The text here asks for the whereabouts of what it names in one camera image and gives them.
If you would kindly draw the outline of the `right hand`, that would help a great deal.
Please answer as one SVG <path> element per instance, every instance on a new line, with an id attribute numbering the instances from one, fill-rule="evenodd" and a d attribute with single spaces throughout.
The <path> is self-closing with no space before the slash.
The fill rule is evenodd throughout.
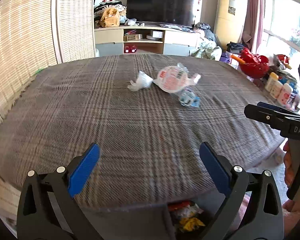
<path id="1" fill-rule="evenodd" d="M 290 152 L 289 141 L 285 143 L 283 151 L 285 151 L 285 156 L 283 158 L 285 165 L 285 184 L 290 187 L 294 180 L 294 171 L 292 169 L 292 155 Z"/>

